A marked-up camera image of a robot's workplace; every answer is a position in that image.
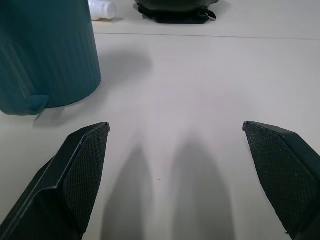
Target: white surface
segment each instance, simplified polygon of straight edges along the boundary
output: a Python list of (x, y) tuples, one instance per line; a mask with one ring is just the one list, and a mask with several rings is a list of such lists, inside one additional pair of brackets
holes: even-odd
[(95, 35), (102, 82), (38, 118), (0, 114), (0, 222), (81, 127), (110, 122), (84, 240), (289, 240), (242, 131), (295, 131), (320, 153), (320, 41)]
[(88, 0), (92, 20), (114, 19), (117, 15), (117, 7), (111, 1)]
[(143, 16), (133, 0), (114, 0), (114, 21), (95, 22), (95, 33), (320, 39), (318, 0), (220, 0), (210, 7), (217, 21), (162, 25)]

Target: white bottle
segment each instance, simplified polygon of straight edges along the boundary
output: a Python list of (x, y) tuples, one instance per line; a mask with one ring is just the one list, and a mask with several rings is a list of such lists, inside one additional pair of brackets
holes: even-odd
[(92, 20), (113, 19), (117, 14), (117, 6), (110, 1), (88, 0)]

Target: white tabletop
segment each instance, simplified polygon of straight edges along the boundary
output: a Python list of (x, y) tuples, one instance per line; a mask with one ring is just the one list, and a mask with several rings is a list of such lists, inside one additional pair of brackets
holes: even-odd
[[(160, 25), (136, 13), (133, 22), (129, 15), (95, 22), (102, 81), (91, 96), (38, 117), (0, 114), (0, 222), (69, 134), (108, 121), (84, 240), (289, 240), (242, 125), (297, 132), (320, 153), (320, 41), (309, 25), (318, 16), (301, 11), (303, 22), (288, 22), (292, 9), (312, 13), (318, 3), (282, 0), (269, 10), (255, 3), (261, 18), (249, 14), (251, 4), (229, 2), (205, 25)], [(256, 22), (235, 18), (241, 11)], [(213, 37), (216, 30), (228, 37)]]

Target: black object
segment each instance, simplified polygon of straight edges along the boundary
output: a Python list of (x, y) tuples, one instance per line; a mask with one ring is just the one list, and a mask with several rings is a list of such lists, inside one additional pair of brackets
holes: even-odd
[(266, 196), (294, 240), (320, 240), (320, 157), (295, 132), (243, 125)]
[(102, 122), (69, 135), (0, 226), (0, 239), (82, 239), (98, 194), (109, 131)]
[(204, 24), (216, 15), (208, 10), (219, 0), (135, 0), (141, 14), (160, 24)]

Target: teal container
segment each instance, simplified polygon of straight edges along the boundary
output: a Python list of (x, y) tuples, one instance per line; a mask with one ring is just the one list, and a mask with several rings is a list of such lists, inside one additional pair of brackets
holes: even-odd
[(0, 110), (37, 115), (94, 92), (101, 73), (88, 0), (0, 1)]

